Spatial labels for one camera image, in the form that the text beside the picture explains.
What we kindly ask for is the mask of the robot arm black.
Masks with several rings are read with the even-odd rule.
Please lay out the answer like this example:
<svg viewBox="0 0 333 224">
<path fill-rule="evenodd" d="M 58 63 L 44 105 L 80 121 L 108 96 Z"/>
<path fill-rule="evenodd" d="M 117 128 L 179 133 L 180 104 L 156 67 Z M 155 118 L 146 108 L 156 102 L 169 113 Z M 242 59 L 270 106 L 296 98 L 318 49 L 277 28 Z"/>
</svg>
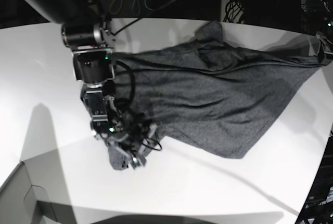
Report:
<svg viewBox="0 0 333 224">
<path fill-rule="evenodd" d="M 161 150 L 153 139 L 156 124 L 131 110 L 133 70 L 113 54 L 111 18 L 99 16 L 76 0 L 24 0 L 41 16 L 61 25 L 61 38 L 73 56 L 75 78 L 85 91 L 82 102 L 95 138 L 120 153 L 126 164 L 146 164 L 148 150 Z"/>
<path fill-rule="evenodd" d="M 316 32 L 320 41 L 318 59 L 321 65 L 332 63 L 332 0 L 319 0 L 327 11 L 321 29 Z"/>
</svg>

